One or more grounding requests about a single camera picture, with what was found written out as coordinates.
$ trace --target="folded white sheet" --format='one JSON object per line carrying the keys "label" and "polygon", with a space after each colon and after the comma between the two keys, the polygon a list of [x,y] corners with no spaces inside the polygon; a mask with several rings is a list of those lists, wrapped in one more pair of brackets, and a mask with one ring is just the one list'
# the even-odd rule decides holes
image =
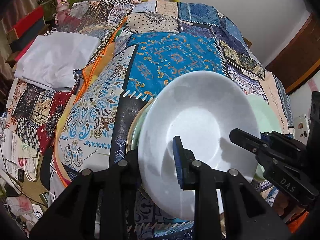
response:
{"label": "folded white sheet", "polygon": [[18,61],[14,76],[47,90],[71,89],[73,70],[83,69],[99,45],[99,38],[79,33],[38,36]]}

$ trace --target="blue patterned fabric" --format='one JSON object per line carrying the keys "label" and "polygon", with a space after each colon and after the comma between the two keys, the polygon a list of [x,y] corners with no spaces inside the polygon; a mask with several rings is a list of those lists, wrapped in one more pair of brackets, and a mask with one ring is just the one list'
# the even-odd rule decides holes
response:
{"label": "blue patterned fabric", "polygon": [[293,115],[290,106],[290,97],[285,93],[285,89],[281,81],[275,75],[273,76],[275,78],[276,85],[279,91],[282,109],[284,111],[285,117],[288,119],[288,125],[293,127]]}
{"label": "blue patterned fabric", "polygon": [[210,29],[215,38],[218,38],[219,40],[226,42],[230,46],[230,48],[249,57],[249,53],[246,49],[247,45],[243,45],[236,37],[228,33],[228,31],[216,26],[210,26]]}
{"label": "blue patterned fabric", "polygon": [[[182,220],[170,216],[154,205],[150,197],[143,196],[140,191],[137,191],[136,195],[134,222],[138,225],[151,224],[151,226],[148,227],[137,227],[136,232],[138,239],[148,239],[158,236],[170,237],[170,234],[183,232],[185,230],[192,230],[194,224],[193,221],[189,222],[188,220]],[[165,228],[159,227],[162,223],[166,225]]]}
{"label": "blue patterned fabric", "polygon": [[224,61],[216,39],[187,33],[132,35],[128,46],[139,43],[127,90],[156,97],[173,79],[195,70],[223,74]]}
{"label": "blue patterned fabric", "polygon": [[220,26],[217,10],[203,3],[178,3],[179,20]]}
{"label": "blue patterned fabric", "polygon": [[239,29],[228,18],[225,17],[225,20],[227,23],[226,29],[227,29],[228,33],[230,33],[232,36],[236,37],[244,46],[246,46]]}
{"label": "blue patterned fabric", "polygon": [[209,28],[202,28],[184,22],[180,22],[180,32],[212,38],[212,32]]}

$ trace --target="light green plate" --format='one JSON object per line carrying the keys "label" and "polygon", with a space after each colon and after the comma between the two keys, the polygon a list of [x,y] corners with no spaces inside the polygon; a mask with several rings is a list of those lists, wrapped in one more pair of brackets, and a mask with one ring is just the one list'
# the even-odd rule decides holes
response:
{"label": "light green plate", "polygon": [[138,142],[139,142],[139,135],[140,135],[140,131],[142,128],[142,124],[143,121],[150,109],[150,107],[152,106],[153,102],[155,100],[152,99],[151,101],[149,101],[140,111],[139,113],[136,115],[135,119],[133,120],[130,128],[129,128],[129,132],[128,132],[128,136],[127,136],[127,143],[126,143],[126,153],[130,150],[134,150],[138,147]]}
{"label": "light green plate", "polygon": [[[276,131],[282,133],[279,120],[275,112],[271,109],[268,103],[261,96],[254,94],[247,95],[247,99],[252,107],[253,113],[256,117],[258,129],[260,132]],[[264,168],[258,164],[254,178],[258,181],[266,180],[263,177]]]}

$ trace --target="wooden door frame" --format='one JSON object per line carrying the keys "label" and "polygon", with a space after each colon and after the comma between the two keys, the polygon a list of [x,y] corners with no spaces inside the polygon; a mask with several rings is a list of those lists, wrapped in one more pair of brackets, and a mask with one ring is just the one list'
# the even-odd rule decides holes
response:
{"label": "wooden door frame", "polygon": [[[302,26],[302,28],[298,31],[298,33],[295,35],[295,37],[289,42],[289,44],[271,61],[266,69],[268,70],[268,67],[272,65],[273,62],[276,62],[283,54],[287,52],[287,50],[290,49],[290,47],[295,43],[295,41],[299,38],[299,36],[303,33],[303,31],[307,28],[311,20],[315,16],[313,14],[310,14],[309,18],[306,20],[305,24]],[[294,83],[292,83],[289,87],[285,89],[285,92],[290,95],[293,92],[295,92],[298,88],[300,88],[303,84],[308,82],[310,78],[312,78],[318,71],[320,70],[320,59],[317,60],[317,62],[309,68],[298,80],[296,80]]]}

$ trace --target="white bowl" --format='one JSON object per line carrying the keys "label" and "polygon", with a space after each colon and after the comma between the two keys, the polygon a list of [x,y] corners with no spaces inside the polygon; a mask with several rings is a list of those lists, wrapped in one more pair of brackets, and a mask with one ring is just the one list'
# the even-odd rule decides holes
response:
{"label": "white bowl", "polygon": [[[251,182],[255,155],[230,142],[229,133],[240,128],[258,138],[252,108],[230,79],[210,71],[184,74],[157,96],[143,123],[138,147],[142,185],[159,208],[187,220],[194,219],[194,191],[180,189],[172,152],[179,135],[183,147],[211,168],[237,169]],[[220,212],[223,212],[218,195]]]}

